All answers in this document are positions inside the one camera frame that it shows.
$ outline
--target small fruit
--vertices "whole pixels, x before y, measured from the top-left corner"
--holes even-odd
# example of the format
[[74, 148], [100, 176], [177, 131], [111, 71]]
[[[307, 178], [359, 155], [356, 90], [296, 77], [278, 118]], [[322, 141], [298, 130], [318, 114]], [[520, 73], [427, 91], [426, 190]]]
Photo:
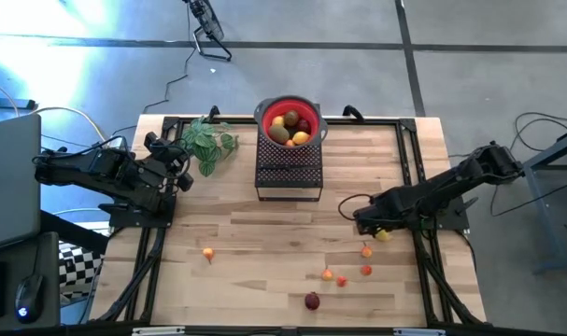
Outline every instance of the small fruit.
[[340, 287], [345, 287], [347, 285], [347, 278], [345, 276], [337, 277], [337, 285]]
[[215, 257], [215, 251], [213, 251], [213, 249], [210, 247], [203, 249], [202, 254], [208, 259], [208, 262], [210, 262], [212, 258]]
[[290, 140], [290, 133], [283, 126], [274, 125], [268, 129], [268, 136], [278, 144], [285, 144]]
[[375, 239], [379, 242], [387, 242], [391, 239], [391, 235], [387, 231], [381, 230], [376, 233]]
[[294, 110], [289, 111], [285, 114], [285, 124], [288, 126], [295, 126], [298, 123], [300, 116]]
[[317, 293], [311, 292], [305, 295], [304, 298], [305, 307], [309, 310], [317, 310], [320, 306], [320, 299]]
[[283, 119], [283, 116], [278, 116], [278, 117], [275, 117], [275, 118], [273, 119], [273, 122], [271, 123], [271, 126], [275, 126], [275, 125], [278, 125], [278, 126], [285, 126], [285, 120]]
[[308, 135], [308, 133], [306, 132], [296, 132], [293, 135], [293, 143], [295, 143], [295, 145], [301, 145], [303, 143], [305, 143], [306, 141], [308, 141], [308, 139], [310, 138], [310, 135]]
[[322, 271], [322, 280], [324, 280], [324, 281], [333, 280], [333, 272], [331, 272], [331, 270], [329, 270], [329, 269]]
[[306, 119], [301, 119], [300, 121], [298, 121], [297, 129], [298, 131], [310, 134], [310, 124]]
[[369, 246], [365, 246], [361, 249], [361, 255], [365, 258], [370, 258], [373, 256], [373, 249]]
[[370, 274], [373, 273], [373, 268], [370, 267], [370, 266], [368, 266], [368, 265], [362, 266], [362, 267], [360, 268], [360, 273], [361, 273], [362, 275], [370, 275]]

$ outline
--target white cable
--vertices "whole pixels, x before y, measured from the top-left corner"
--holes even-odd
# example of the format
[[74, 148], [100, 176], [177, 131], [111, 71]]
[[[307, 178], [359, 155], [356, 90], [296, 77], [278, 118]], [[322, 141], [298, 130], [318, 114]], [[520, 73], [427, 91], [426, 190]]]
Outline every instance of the white cable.
[[0, 92], [2, 92], [7, 98], [8, 100], [11, 102], [11, 106], [13, 106], [13, 110], [15, 110], [15, 116], [19, 117], [20, 116], [20, 111], [18, 110], [18, 106], [15, 104], [15, 102], [13, 101], [13, 98], [11, 98], [11, 96], [9, 95], [9, 93], [7, 93], [5, 90], [3, 90], [3, 88], [0, 87]]
[[98, 136], [100, 136], [101, 140], [106, 141], [105, 137], [103, 136], [102, 132], [100, 132], [100, 129], [98, 128], [98, 126], [96, 126], [94, 121], [92, 121], [92, 119], [90, 119], [90, 117], [88, 117], [87, 114], [85, 114], [84, 112], [82, 112], [80, 110], [76, 110], [75, 108], [63, 107], [63, 106], [51, 106], [51, 107], [38, 108], [36, 111], [33, 111], [32, 113], [40, 113], [40, 112], [50, 111], [50, 110], [55, 110], [55, 109], [63, 109], [63, 110], [78, 113], [79, 115], [84, 117], [93, 126], [94, 130], [98, 133]]
[[57, 211], [56, 213], [52, 213], [52, 214], [57, 216], [57, 215], [68, 214], [68, 213], [79, 212], [79, 211], [102, 211], [102, 210], [99, 209], [99, 208], [79, 208], [79, 209], [69, 209], [69, 210]]

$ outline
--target artificial plant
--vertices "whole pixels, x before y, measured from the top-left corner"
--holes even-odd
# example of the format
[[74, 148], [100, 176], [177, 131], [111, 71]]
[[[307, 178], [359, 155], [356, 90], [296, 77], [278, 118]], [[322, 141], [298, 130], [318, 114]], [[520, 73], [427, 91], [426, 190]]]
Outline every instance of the artificial plant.
[[200, 174], [209, 176], [215, 171], [217, 160], [221, 158], [223, 150], [227, 151], [223, 159], [227, 159], [231, 153], [239, 148], [239, 135], [233, 137], [227, 134], [231, 126], [226, 122], [211, 125], [205, 123], [205, 120], [205, 117], [192, 120], [190, 127], [183, 131], [182, 141], [179, 145], [185, 147], [191, 155], [198, 158]]

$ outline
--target wooden table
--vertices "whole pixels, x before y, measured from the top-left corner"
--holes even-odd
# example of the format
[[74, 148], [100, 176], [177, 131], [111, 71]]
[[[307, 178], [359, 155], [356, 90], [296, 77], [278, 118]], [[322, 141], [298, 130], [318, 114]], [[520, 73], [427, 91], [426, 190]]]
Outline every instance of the wooden table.
[[[141, 116], [134, 151], [146, 156], [147, 132], [161, 133], [160, 115]], [[416, 119], [426, 176], [449, 167], [441, 122]], [[394, 130], [384, 126], [333, 126], [323, 143], [324, 189], [318, 203], [259, 202], [254, 188], [256, 126], [234, 126], [238, 152], [203, 177], [194, 159], [195, 182], [177, 195], [177, 211], [167, 231], [153, 325], [401, 327], [424, 326], [422, 298], [412, 238], [394, 231], [389, 242], [356, 233], [337, 205], [355, 193], [400, 186], [402, 173]], [[346, 212], [366, 200], [348, 202]], [[127, 229], [107, 248], [91, 318], [104, 313], [132, 276], [140, 229]], [[363, 243], [374, 250], [364, 259]], [[478, 318], [484, 310], [470, 250], [452, 231], [439, 232], [447, 281]], [[215, 250], [212, 265], [202, 256]], [[363, 276], [360, 267], [373, 273]], [[320, 280], [329, 267], [347, 277], [346, 287]], [[137, 314], [146, 293], [142, 284]], [[304, 307], [316, 291], [320, 307]], [[441, 316], [436, 286], [435, 312]]]

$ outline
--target concrete floor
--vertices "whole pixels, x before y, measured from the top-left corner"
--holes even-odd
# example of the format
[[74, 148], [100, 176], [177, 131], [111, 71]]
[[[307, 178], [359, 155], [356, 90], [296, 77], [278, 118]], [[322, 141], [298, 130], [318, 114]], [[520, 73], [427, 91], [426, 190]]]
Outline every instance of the concrete floor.
[[[212, 2], [228, 41], [402, 42], [393, 0]], [[413, 43], [567, 45], [567, 0], [404, 0], [404, 5]], [[0, 34], [187, 40], [185, 15], [178, 0], [6, 0], [0, 2]], [[144, 105], [162, 98], [165, 82], [181, 76], [190, 51], [0, 40], [0, 85], [15, 98], [82, 109], [112, 133], [135, 124]], [[248, 114], [262, 98], [296, 93], [320, 103], [326, 115], [338, 115], [352, 104], [365, 115], [415, 116], [402, 50], [232, 52], [231, 63], [193, 56], [190, 77], [171, 87], [171, 102], [149, 113], [207, 113], [218, 105], [223, 113]], [[512, 121], [522, 112], [567, 117], [567, 53], [416, 51], [414, 58], [426, 115], [441, 118], [450, 153], [468, 153], [490, 140], [509, 145]], [[0, 119], [10, 117], [0, 112]], [[97, 140], [79, 116], [63, 112], [43, 116], [43, 133], [81, 144]], [[125, 134], [131, 139], [133, 132]], [[547, 147], [562, 134], [556, 125], [537, 123], [524, 136], [534, 146]], [[43, 146], [61, 144], [43, 139]], [[518, 144], [514, 155], [525, 161], [533, 152]], [[531, 273], [547, 258], [535, 208], [491, 217], [491, 194], [492, 188], [483, 186], [467, 195], [479, 197], [468, 216], [489, 322], [567, 332], [567, 271]], [[496, 209], [530, 197], [524, 181], [518, 181], [501, 188]], [[106, 201], [75, 187], [45, 187], [42, 193], [48, 211]]]

